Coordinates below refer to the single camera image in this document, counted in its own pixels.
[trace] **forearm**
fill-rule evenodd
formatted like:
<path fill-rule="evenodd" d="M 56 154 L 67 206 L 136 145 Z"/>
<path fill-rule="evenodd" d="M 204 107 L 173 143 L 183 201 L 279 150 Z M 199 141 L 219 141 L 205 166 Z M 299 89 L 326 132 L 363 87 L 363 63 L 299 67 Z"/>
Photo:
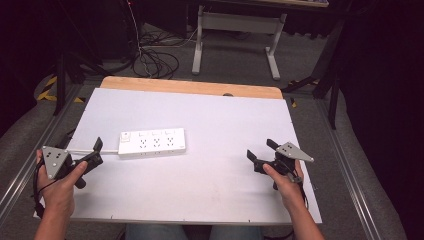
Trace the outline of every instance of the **forearm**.
<path fill-rule="evenodd" d="M 324 236 L 321 234 L 321 231 L 318 229 L 318 226 L 314 222 L 311 214 L 305 205 L 297 204 L 287 207 L 289 211 L 293 229 L 296 234 L 296 239 L 298 240 L 317 240 L 324 239 Z"/>
<path fill-rule="evenodd" d="M 68 224 L 69 217 L 66 214 L 58 214 L 46 209 L 34 240 L 64 240 Z"/>

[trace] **power strip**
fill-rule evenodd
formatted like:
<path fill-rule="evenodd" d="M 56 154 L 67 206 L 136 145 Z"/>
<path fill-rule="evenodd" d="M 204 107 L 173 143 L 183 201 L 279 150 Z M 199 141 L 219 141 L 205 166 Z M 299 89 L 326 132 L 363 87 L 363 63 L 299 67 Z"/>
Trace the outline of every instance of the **power strip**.
<path fill-rule="evenodd" d="M 145 157 L 185 152 L 183 128 L 121 132 L 118 155 Z"/>

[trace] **black cable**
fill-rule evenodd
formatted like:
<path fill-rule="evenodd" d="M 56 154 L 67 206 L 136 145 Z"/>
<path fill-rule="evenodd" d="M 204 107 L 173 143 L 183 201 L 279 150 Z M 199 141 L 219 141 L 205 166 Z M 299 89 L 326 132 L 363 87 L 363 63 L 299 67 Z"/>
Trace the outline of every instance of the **black cable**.
<path fill-rule="evenodd" d="M 173 44 L 163 44 L 162 42 L 167 39 L 179 39 L 179 42 Z M 186 41 L 186 39 L 180 38 L 174 34 L 164 33 L 160 31 L 150 31 L 143 34 L 140 38 L 140 43 L 143 47 L 145 46 L 176 46 L 182 42 Z"/>
<path fill-rule="evenodd" d="M 294 171 L 293 171 L 294 173 L 296 173 L 296 177 L 298 177 L 299 176 L 299 173 L 297 172 L 297 170 L 296 169 L 294 169 Z M 298 183 L 299 184 L 299 187 L 300 187 L 300 193 L 302 194 L 302 197 L 303 197 L 303 199 L 304 199 L 304 201 L 305 201 L 305 204 L 306 204 L 306 208 L 307 209 L 309 209 L 309 201 L 308 201 L 308 197 L 306 196 L 306 193 L 305 193 L 305 189 L 303 189 L 303 179 L 302 179 L 302 182 L 300 182 L 300 183 Z"/>
<path fill-rule="evenodd" d="M 144 78 L 165 78 L 168 77 L 168 79 L 171 79 L 173 77 L 173 74 L 177 71 L 179 68 L 179 61 L 178 59 L 169 53 L 164 52 L 156 52 L 152 49 L 141 49 L 140 52 L 142 53 L 142 56 L 138 55 L 137 58 L 139 59 L 140 63 L 144 65 L 145 72 L 141 73 L 139 70 L 135 69 L 135 62 L 132 64 L 131 68 L 135 74 L 137 74 L 140 77 Z M 176 66 L 171 67 L 168 63 L 166 63 L 163 59 L 160 58 L 160 55 L 171 57 L 174 61 Z M 150 66 L 154 66 L 155 71 L 151 72 L 149 69 Z"/>
<path fill-rule="evenodd" d="M 34 202 L 35 202 L 34 209 L 35 209 L 35 212 L 37 213 L 37 216 L 40 218 L 43 218 L 44 206 L 40 203 L 40 194 L 39 194 L 40 192 L 38 191 L 38 173 L 40 171 L 40 168 L 44 164 L 45 164 L 44 158 L 42 157 L 40 161 L 37 163 L 37 165 L 35 166 L 34 176 L 32 181 L 32 188 L 34 192 L 32 197 L 34 198 Z"/>
<path fill-rule="evenodd" d="M 42 187 L 42 188 L 40 188 L 40 190 L 38 190 L 38 196 L 40 196 L 40 193 L 41 193 L 41 191 L 43 191 L 44 189 L 46 189 L 47 187 L 49 187 L 49 186 L 51 186 L 53 183 L 55 183 L 55 182 L 57 182 L 58 180 L 56 179 L 56 180 L 54 180 L 53 182 L 51 182 L 51 183 L 49 183 L 49 184 L 47 184 L 46 186 L 44 186 L 44 187 Z"/>
<path fill-rule="evenodd" d="M 131 63 L 132 63 L 132 61 L 133 61 L 133 58 L 128 59 L 128 61 L 127 61 L 127 62 L 123 63 L 123 64 L 122 64 L 121 66 L 119 66 L 119 67 L 115 67 L 115 68 L 111 68 L 111 69 L 105 69 L 105 71 L 108 71 L 108 72 L 110 72 L 110 73 L 117 73 L 117 72 L 120 72 L 120 71 L 122 71 L 122 70 L 124 70 L 124 69 L 128 68 L 129 66 L 131 66 Z M 82 71 L 83 71 L 83 72 L 85 72 L 85 73 L 87 73 L 87 74 L 89 74 L 89 75 L 91 75 L 91 76 L 99 75 L 99 73 L 98 73 L 98 72 L 92 71 L 91 69 L 87 69 L 87 68 L 83 68 L 83 67 L 81 67 L 81 69 L 82 69 Z"/>

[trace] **white board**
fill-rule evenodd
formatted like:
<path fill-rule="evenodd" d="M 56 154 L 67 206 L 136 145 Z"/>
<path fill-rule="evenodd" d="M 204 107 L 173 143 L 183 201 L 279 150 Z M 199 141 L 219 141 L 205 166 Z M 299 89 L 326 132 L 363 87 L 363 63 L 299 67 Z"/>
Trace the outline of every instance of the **white board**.
<path fill-rule="evenodd" d="M 273 160 L 266 146 L 298 146 L 282 99 L 223 97 L 95 89 L 68 150 L 117 151 L 119 134 L 184 128 L 187 150 L 178 156 L 120 159 L 102 153 L 104 163 L 75 190 L 74 219 L 180 224 L 290 224 L 272 179 L 253 171 L 247 149 Z M 321 216 L 302 162 L 310 212 Z"/>

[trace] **metal frame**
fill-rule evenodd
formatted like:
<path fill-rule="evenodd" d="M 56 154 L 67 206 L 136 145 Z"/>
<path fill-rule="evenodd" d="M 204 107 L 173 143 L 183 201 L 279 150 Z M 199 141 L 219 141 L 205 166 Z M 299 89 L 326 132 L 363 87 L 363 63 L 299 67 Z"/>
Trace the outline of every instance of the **metal frame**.
<path fill-rule="evenodd" d="M 67 110 L 72 104 L 72 100 L 77 97 L 77 94 L 82 85 L 76 84 L 72 85 L 69 89 L 69 93 L 67 95 L 67 101 L 63 105 L 62 111 L 58 113 L 57 116 L 52 116 L 48 126 L 44 130 L 37 144 L 34 146 L 34 149 L 29 154 L 27 160 L 23 164 L 22 168 L 15 176 L 15 178 L 11 181 L 6 193 L 0 201 L 0 228 L 5 222 L 7 216 L 24 190 L 27 182 L 31 178 L 31 175 L 34 171 L 35 166 L 35 151 L 40 149 L 43 145 L 46 145 L 52 138 L 53 133 L 59 127 L 59 124 L 62 122 Z"/>
<path fill-rule="evenodd" d="M 203 12 L 204 6 L 199 6 L 197 21 L 197 40 L 194 52 L 192 73 L 198 75 L 200 73 L 200 65 L 202 61 L 202 33 L 203 29 L 217 29 L 227 31 L 244 31 L 254 33 L 274 34 L 271 47 L 265 48 L 268 64 L 271 69 L 274 80 L 280 80 L 277 63 L 274 53 L 277 48 L 278 41 L 283 30 L 287 14 L 281 14 L 278 18 L 251 17 L 221 13 Z"/>
<path fill-rule="evenodd" d="M 320 112 L 321 118 L 326 122 L 325 126 L 330 135 L 330 140 L 336 150 L 336 159 L 339 163 L 340 171 L 346 182 L 346 186 L 350 192 L 353 204 L 362 223 L 367 239 L 382 239 L 377 225 L 369 210 L 365 194 L 355 177 L 355 174 L 350 166 L 349 159 L 344 153 L 343 147 L 340 144 L 339 136 L 332 126 L 327 122 L 327 108 L 323 100 L 317 100 L 317 107 Z"/>

